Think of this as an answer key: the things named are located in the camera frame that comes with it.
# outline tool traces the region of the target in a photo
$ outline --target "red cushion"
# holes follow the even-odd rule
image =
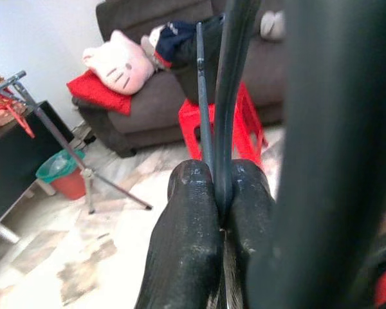
[[[103,108],[130,115],[131,96],[121,95],[102,84],[90,70],[67,83],[70,93]]]

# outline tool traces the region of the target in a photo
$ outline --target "sofa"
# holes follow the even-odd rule
[[[198,21],[223,13],[226,0],[108,0],[96,7],[100,33],[108,41],[113,30],[123,31],[140,43],[142,35],[173,20]],[[285,87],[284,46],[259,35],[267,10],[282,9],[282,0],[261,1],[257,12],[242,80],[264,126],[282,121]],[[178,111],[185,94],[168,71],[155,73],[132,97],[129,116],[108,111],[73,97],[74,105],[94,134],[119,156],[132,156],[149,145],[183,140]]]

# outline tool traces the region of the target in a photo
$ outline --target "tripod stand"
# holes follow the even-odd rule
[[[20,103],[24,104],[25,106],[31,107],[33,109],[33,112],[39,117],[41,122],[44,124],[44,126],[47,127],[49,132],[55,137],[57,142],[71,155],[71,157],[76,161],[78,167],[81,170],[81,175],[84,179],[84,183],[86,186],[86,203],[89,208],[89,214],[92,214],[95,212],[95,207],[93,205],[93,179],[98,178],[99,180],[103,181],[104,183],[108,184],[110,187],[116,189],[118,192],[124,194],[126,197],[134,200],[135,202],[139,203],[144,207],[145,210],[149,211],[152,209],[152,206],[146,203],[145,201],[142,201],[141,199],[137,198],[133,194],[127,192],[125,189],[119,187],[115,183],[111,182],[110,180],[106,179],[102,175],[100,175],[97,171],[89,167],[84,163],[84,161],[74,152],[74,150],[69,145],[68,141],[64,138],[62,133],[57,129],[55,124],[48,118],[48,116],[45,114],[45,112],[40,108],[40,106],[34,101],[32,96],[28,93],[27,89],[21,84],[19,81],[22,77],[26,76],[25,71],[20,71],[19,73],[13,75],[9,79],[3,81],[0,83],[0,95],[3,95],[5,97],[11,98],[13,100],[19,101]],[[17,92],[20,94],[20,96],[23,98],[22,100],[15,95],[5,91],[5,89],[9,86],[13,86]]]

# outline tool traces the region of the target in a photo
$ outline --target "tiled floor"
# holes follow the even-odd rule
[[[270,147],[264,170],[277,191],[284,131],[266,130]],[[0,308],[133,308],[143,276],[151,231],[167,204],[171,171],[188,159],[183,143],[140,151],[121,159],[98,142],[86,161],[101,174],[154,206],[141,210],[97,182],[96,214],[84,198],[67,201],[40,190],[22,199],[4,224],[20,235],[0,240]]]

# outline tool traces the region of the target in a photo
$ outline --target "white wall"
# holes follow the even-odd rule
[[[0,74],[21,70],[21,81],[36,100],[48,100],[73,128],[66,83],[83,73],[85,48],[102,43],[95,16],[102,0],[0,0]]]

